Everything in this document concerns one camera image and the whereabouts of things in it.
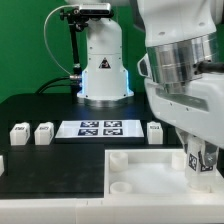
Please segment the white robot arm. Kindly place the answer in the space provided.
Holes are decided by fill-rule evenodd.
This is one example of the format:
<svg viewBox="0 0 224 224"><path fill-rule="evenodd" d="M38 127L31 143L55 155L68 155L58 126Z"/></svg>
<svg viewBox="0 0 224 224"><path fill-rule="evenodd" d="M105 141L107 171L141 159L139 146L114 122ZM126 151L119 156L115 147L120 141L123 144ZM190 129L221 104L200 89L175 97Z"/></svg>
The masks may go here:
<svg viewBox="0 0 224 224"><path fill-rule="evenodd" d="M129 5L145 32L144 86L154 116L176 128L184 150L210 167L224 149L224 64L216 24L223 0L65 0L87 21L87 67L81 102L116 104L131 94L123 70L121 30L109 20L113 5Z"/></svg>

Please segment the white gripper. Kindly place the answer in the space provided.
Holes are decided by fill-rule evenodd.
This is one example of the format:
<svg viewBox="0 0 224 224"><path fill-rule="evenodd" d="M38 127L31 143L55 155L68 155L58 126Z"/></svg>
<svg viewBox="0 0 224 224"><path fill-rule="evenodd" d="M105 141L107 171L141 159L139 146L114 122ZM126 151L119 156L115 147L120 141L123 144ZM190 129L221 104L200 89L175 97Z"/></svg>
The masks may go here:
<svg viewBox="0 0 224 224"><path fill-rule="evenodd" d="M224 75L203 73L199 79L187 84L184 94L167 94L152 80L147 55L137 66L144 77L154 116L177 128L176 134L184 150L188 148L189 134L207 141L204 164L214 166L218 160L218 147L224 149Z"/></svg>

